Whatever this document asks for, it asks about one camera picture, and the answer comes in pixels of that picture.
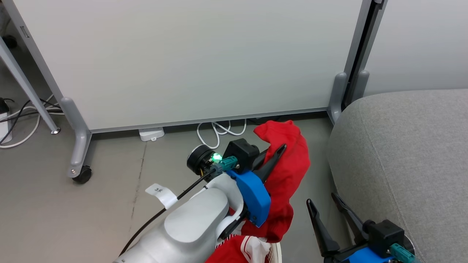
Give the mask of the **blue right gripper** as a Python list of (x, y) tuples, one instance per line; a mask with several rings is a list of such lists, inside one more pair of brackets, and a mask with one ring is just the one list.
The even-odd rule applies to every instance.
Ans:
[(320, 254), (323, 257), (323, 263), (389, 263), (393, 261), (395, 257), (391, 255), (390, 247), (366, 243), (366, 233), (363, 230), (362, 220), (338, 194), (331, 193), (331, 196), (338, 211), (344, 215), (352, 231), (353, 240), (356, 245), (340, 250), (340, 246), (331, 238), (331, 235), (322, 223), (316, 206), (311, 199), (307, 199), (306, 206)]

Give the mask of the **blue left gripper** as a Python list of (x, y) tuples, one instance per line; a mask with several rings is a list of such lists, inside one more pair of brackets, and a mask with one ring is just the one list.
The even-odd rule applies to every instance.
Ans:
[(227, 171), (227, 175), (236, 181), (244, 203), (247, 205), (249, 221), (257, 228), (260, 228), (267, 220), (271, 206), (271, 197), (264, 183), (269, 178), (286, 148), (287, 145), (282, 144), (273, 152), (269, 160), (266, 160), (268, 150), (262, 151), (255, 158), (255, 173), (247, 171), (238, 174), (234, 170)]

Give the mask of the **red knit garment white trim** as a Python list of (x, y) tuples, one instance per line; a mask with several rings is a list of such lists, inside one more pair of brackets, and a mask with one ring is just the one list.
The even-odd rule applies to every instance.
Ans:
[(271, 197), (267, 220), (259, 228), (246, 220), (240, 231), (241, 235), (263, 238), (268, 243), (279, 243), (294, 218), (290, 199), (309, 170), (309, 148), (300, 128), (291, 120), (268, 121), (257, 126), (254, 133), (270, 144), (265, 160), (271, 160), (281, 145), (286, 144), (286, 149), (265, 183)]

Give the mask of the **red white striped garment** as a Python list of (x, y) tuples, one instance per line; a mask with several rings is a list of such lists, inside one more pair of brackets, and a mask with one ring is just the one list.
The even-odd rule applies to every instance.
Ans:
[(265, 263), (271, 244), (254, 236), (231, 235), (205, 263)]

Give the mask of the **white laundry basket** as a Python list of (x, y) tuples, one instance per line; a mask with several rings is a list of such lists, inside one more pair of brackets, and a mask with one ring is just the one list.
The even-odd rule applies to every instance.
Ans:
[(265, 263), (282, 263), (282, 249), (280, 243), (270, 243), (270, 250), (265, 257)]

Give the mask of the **white power adapter box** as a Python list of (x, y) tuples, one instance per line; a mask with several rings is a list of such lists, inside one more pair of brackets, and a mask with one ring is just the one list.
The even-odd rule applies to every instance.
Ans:
[(143, 142), (147, 141), (156, 141), (158, 138), (161, 138), (165, 135), (163, 127), (154, 127), (154, 128), (144, 128), (139, 129), (139, 136)]

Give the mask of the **wide white partition panel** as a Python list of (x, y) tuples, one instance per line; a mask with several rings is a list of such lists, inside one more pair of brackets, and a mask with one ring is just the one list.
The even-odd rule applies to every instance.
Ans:
[(3, 0), (95, 133), (328, 107), (363, 0)]

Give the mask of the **black caster wheel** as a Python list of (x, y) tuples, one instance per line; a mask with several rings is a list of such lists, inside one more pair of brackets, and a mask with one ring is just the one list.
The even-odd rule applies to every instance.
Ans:
[(77, 184), (85, 184), (92, 177), (92, 174), (92, 169), (89, 166), (82, 166), (79, 175), (77, 175), (75, 178), (72, 178), (72, 180)]

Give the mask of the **narrow white partition panel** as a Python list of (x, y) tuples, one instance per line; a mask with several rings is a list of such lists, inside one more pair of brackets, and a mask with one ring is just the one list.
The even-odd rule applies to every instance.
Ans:
[(385, 0), (364, 96), (468, 89), (468, 0)]

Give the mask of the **grey partition foot with caster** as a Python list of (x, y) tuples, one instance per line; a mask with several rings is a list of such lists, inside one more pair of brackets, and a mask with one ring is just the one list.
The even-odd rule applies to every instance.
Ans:
[(91, 132), (88, 129), (82, 115), (78, 111), (75, 102), (70, 97), (63, 97), (60, 100), (61, 108), (69, 121), (70, 126), (75, 132), (75, 146), (72, 150), (70, 166), (68, 171), (69, 178), (75, 178), (79, 175), (87, 154), (89, 143), (91, 141)]

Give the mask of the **slanted grey metal leg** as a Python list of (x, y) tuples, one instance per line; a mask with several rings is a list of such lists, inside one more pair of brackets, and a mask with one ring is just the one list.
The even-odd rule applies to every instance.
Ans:
[(33, 89), (32, 85), (28, 81), (25, 73), (20, 68), (19, 64), (13, 57), (10, 49), (7, 47), (6, 43), (4, 42), (3, 38), (0, 36), (0, 58), (3, 60), (5, 65), (7, 66), (10, 73), (13, 75), (15, 80), (17, 80), (18, 84), (21, 86), (22, 90), (27, 95), (30, 102), (34, 105), (36, 110), (38, 111), (42, 120), (45, 121), (49, 129), (51, 130), (52, 134), (57, 134), (60, 132), (60, 128), (55, 125), (52, 117), (49, 115), (49, 112), (46, 110), (43, 102), (38, 97), (37, 93)]

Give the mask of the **white power strip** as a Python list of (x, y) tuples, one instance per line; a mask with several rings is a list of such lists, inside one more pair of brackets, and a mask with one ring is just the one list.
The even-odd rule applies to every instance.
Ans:
[[(0, 113), (0, 121), (7, 119), (10, 115), (10, 111)], [(8, 133), (11, 126), (12, 121), (0, 122), (0, 145), (8, 143), (13, 139), (13, 132), (10, 131), (10, 133)]]

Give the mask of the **grey partition foot post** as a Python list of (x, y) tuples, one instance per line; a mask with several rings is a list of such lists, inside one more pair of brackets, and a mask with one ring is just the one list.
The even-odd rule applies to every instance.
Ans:
[(327, 109), (332, 125), (335, 125), (336, 120), (341, 115), (341, 103), (346, 92), (347, 83), (347, 74), (345, 72), (338, 73), (335, 76)]
[(369, 80), (370, 73), (367, 70), (361, 70), (355, 80), (354, 90), (351, 96), (351, 103), (364, 97), (367, 82)]

